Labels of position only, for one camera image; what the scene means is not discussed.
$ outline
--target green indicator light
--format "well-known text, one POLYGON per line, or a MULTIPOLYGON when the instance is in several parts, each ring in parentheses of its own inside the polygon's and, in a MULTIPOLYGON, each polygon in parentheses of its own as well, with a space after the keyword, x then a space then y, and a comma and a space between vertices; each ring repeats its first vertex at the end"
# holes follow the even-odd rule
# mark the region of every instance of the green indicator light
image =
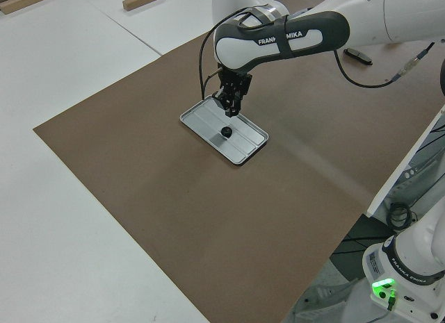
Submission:
POLYGON ((392 285, 394 283, 394 279, 385 279, 381 281, 376 281, 373 283, 373 288, 378 288, 384 285, 392 285))

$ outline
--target green light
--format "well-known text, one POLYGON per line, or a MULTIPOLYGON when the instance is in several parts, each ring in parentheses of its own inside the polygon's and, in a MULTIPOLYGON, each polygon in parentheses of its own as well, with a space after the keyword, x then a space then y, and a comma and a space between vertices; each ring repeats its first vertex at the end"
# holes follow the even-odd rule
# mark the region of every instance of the green light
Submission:
POLYGON ((376 281, 375 283, 373 283, 373 288, 378 288, 380 286, 384 286, 384 285, 392 285, 394 283, 394 279, 385 279, 385 280, 381 280, 381 281, 376 281))

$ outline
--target brown mat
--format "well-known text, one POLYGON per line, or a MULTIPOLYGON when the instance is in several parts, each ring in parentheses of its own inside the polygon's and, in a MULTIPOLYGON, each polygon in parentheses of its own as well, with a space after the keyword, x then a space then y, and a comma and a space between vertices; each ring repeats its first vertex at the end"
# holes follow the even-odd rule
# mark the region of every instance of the brown mat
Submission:
MULTIPOLYGON (((243 114, 270 141, 235 167, 179 121, 200 100, 201 41, 35 132, 210 322, 278 323, 442 107, 443 53, 383 90, 348 84, 331 53, 256 68, 243 114)), ((369 48, 371 68, 344 60, 379 83, 424 46, 369 48)))

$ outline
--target gray metal tray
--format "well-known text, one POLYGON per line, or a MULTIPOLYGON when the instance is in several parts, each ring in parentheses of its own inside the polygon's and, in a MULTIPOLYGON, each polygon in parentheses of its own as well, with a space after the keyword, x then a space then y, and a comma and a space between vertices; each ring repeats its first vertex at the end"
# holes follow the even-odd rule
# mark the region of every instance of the gray metal tray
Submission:
POLYGON ((243 115, 228 118, 213 97, 187 110, 180 120, 235 165, 242 165, 269 139, 265 131, 243 115), (221 134, 225 126, 233 131, 230 138, 221 134))

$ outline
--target brown paper sheet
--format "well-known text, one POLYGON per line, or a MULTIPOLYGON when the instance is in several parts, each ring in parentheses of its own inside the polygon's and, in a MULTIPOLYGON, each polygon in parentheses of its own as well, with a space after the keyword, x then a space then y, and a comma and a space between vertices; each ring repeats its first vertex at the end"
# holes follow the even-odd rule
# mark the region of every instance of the brown paper sheet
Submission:
MULTIPOLYGON (((278 323, 439 112, 443 51, 382 90, 348 84, 332 53, 257 67, 242 113, 270 141, 235 167, 179 121, 200 100, 201 41, 35 132, 210 322, 278 323)), ((346 69, 380 83, 424 46, 368 48, 373 67, 346 69)))

